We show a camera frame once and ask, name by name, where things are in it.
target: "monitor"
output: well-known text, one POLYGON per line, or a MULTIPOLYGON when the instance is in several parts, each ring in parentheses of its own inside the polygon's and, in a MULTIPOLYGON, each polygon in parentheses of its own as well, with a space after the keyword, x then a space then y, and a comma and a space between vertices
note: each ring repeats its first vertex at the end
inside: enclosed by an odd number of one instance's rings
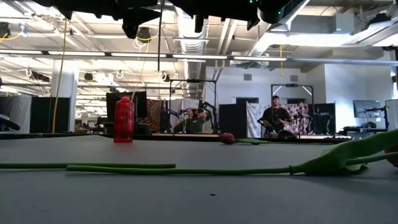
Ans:
MULTIPOLYGON (((114 121, 114 112, 116 108, 116 102, 121 99, 122 96, 132 96, 132 92, 125 93, 107 93, 106 94, 106 111, 107 117, 110 122, 114 121)), ((136 104, 136 116, 138 118, 147 117, 147 92, 137 91, 134 94, 133 102, 136 104)))
POLYGON ((381 118, 382 111, 374 110, 381 107, 378 100, 354 100, 355 118, 381 118))

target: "wall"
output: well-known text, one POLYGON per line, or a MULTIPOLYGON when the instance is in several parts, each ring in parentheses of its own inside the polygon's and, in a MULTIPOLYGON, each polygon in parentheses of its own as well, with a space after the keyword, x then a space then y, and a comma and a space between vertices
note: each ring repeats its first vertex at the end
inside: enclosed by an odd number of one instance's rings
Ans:
POLYGON ((306 81, 313 86, 314 103, 326 103, 325 65, 319 65, 307 73, 306 81))
MULTIPOLYGON (((214 67, 206 68, 206 78, 213 78, 214 67)), ((280 76, 280 69, 269 71, 268 69, 251 68, 224 68, 217 82, 217 95, 219 104, 231 104, 236 102, 237 97, 256 97, 260 104, 270 104, 271 84, 286 84, 290 82, 291 75, 298 75, 298 84, 305 84, 305 74, 300 69, 284 69, 284 77, 280 76), (251 74, 252 81, 244 81, 243 74, 251 74)), ((277 93, 284 103, 286 98, 306 98, 311 96, 303 88, 282 87, 277 93)), ((211 104, 214 102, 214 93, 207 85, 204 99, 211 104)))
MULTIPOLYGON (((387 54, 380 60, 389 60, 387 54)), ((384 118, 354 118, 353 100, 392 98, 391 68, 365 65, 325 65, 326 102, 336 103, 336 130, 372 121, 385 128, 384 118)))

